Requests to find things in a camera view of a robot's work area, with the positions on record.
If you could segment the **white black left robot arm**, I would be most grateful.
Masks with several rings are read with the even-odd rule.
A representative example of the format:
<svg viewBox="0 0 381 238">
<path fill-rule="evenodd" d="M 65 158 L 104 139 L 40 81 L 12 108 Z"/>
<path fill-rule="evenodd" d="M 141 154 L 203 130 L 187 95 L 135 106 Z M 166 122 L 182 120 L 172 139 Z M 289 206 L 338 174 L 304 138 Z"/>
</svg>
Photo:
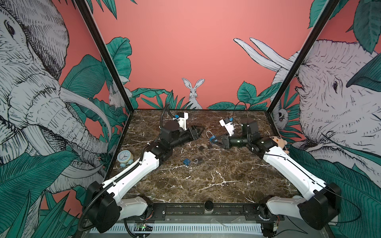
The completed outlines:
<svg viewBox="0 0 381 238">
<path fill-rule="evenodd" d="M 118 221 L 146 214 L 149 200 L 137 196 L 124 199 L 127 192 L 151 171 L 157 169 L 177 146 L 200 138 L 202 126 L 190 126 L 186 130 L 177 121 L 169 121 L 161 127 L 157 139 L 145 146 L 140 157 L 116 176 L 102 182 L 93 182 L 87 189 L 82 216 L 77 229 L 80 232 L 96 228 L 105 233 Z"/>
</svg>

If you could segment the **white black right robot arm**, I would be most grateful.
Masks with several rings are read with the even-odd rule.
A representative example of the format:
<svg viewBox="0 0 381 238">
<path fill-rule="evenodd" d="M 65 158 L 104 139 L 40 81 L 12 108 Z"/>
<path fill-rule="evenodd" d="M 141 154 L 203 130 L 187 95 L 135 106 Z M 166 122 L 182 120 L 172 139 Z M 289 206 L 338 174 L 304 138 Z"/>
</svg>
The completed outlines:
<svg viewBox="0 0 381 238">
<path fill-rule="evenodd" d="M 281 172 L 300 193 L 300 196 L 293 198 L 271 195 L 265 198 L 258 207 L 262 220 L 284 215 L 302 219 L 315 230 L 337 221 L 342 201 L 341 188 L 335 183 L 327 184 L 292 159 L 285 150 L 283 139 L 262 136 L 258 123 L 251 119 L 241 123 L 241 134 L 235 133 L 232 118 L 222 119 L 219 123 L 227 133 L 212 136 L 211 143 L 223 149 L 247 147 L 251 153 Z"/>
</svg>

